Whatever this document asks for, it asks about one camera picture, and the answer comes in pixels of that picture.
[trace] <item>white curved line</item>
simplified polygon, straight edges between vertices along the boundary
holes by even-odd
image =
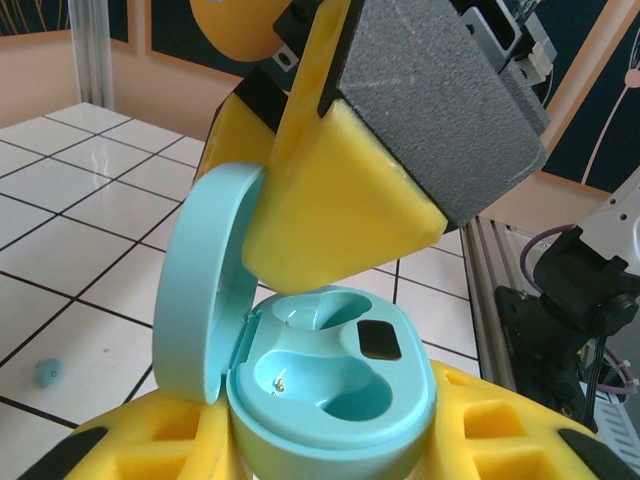
[[[598,154],[598,149],[600,148],[600,144],[602,143],[602,139],[604,138],[605,133],[607,133],[607,129],[609,128],[609,124],[611,123],[611,120],[613,120],[613,116],[616,114],[616,110],[618,110],[618,107],[620,106],[620,103],[622,103],[622,99],[624,98],[625,94],[627,93],[627,90],[629,90],[629,86],[625,85],[625,87],[622,89],[622,93],[618,97],[618,101],[616,101],[616,104],[613,106],[613,109],[611,110],[611,113],[609,114],[609,118],[607,118],[607,121],[605,122],[604,127],[602,128],[602,132],[600,132],[600,136],[598,137],[598,141],[596,142],[595,147],[593,147],[593,152],[591,152],[591,158],[589,158],[589,163],[587,164],[587,169],[584,171],[584,175],[582,176],[582,181],[580,182],[583,185],[585,185],[587,183],[587,177],[589,177],[589,173],[591,172],[591,167],[593,166],[593,161],[595,160],[596,155]]]
[[[551,76],[551,78],[549,79],[549,90],[547,90],[547,94],[544,96],[544,99],[542,100],[543,107],[547,106],[547,102],[549,101],[549,96],[551,95],[551,87],[553,87],[553,72],[555,72],[555,68],[552,68],[551,73],[549,74]]]
[[[638,46],[639,46],[638,40],[640,40],[640,28],[638,28],[638,31],[636,33],[636,38],[633,41],[633,45],[631,46],[631,55],[629,55],[629,70],[638,68],[638,66],[640,65],[640,58],[638,59],[638,64],[636,65],[633,64],[633,57],[635,56],[635,54],[638,53]]]

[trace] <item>black rectangular sensor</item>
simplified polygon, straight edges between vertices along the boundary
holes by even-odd
[[[382,320],[360,320],[358,322],[360,352],[376,360],[399,360],[400,346],[393,325]]]

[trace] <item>white tile floor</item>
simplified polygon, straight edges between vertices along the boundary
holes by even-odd
[[[87,104],[0,130],[2,478],[156,388],[155,291],[202,147]],[[458,232],[339,284],[395,301],[431,358],[479,375]],[[61,377],[39,389],[34,366],[52,357]]]

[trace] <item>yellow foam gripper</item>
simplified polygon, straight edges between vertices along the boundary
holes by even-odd
[[[447,224],[349,105],[318,115],[349,3],[316,13],[244,243],[246,267],[286,294],[430,246]]]
[[[432,361],[438,403],[411,480],[596,480],[558,434],[583,425],[514,392]]]
[[[246,480],[226,395],[213,405],[160,391],[97,417],[73,434],[107,434],[66,480]]]
[[[266,164],[274,139],[275,133],[232,93],[213,121],[196,181],[222,163]]]

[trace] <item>yellow foam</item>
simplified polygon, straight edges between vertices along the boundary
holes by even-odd
[[[225,395],[213,405],[152,392],[80,426],[108,433],[67,480],[245,480]]]
[[[584,426],[525,397],[432,361],[438,403],[411,480],[597,480],[560,438]]]
[[[243,248],[246,267],[282,293],[425,248],[447,224],[344,101],[317,113],[348,7],[318,9]]]
[[[207,40],[225,56],[258,62],[273,55],[282,41],[273,22],[289,0],[191,0],[193,16]]]
[[[266,163],[274,138],[275,133],[232,93],[213,123],[196,180],[222,163]]]

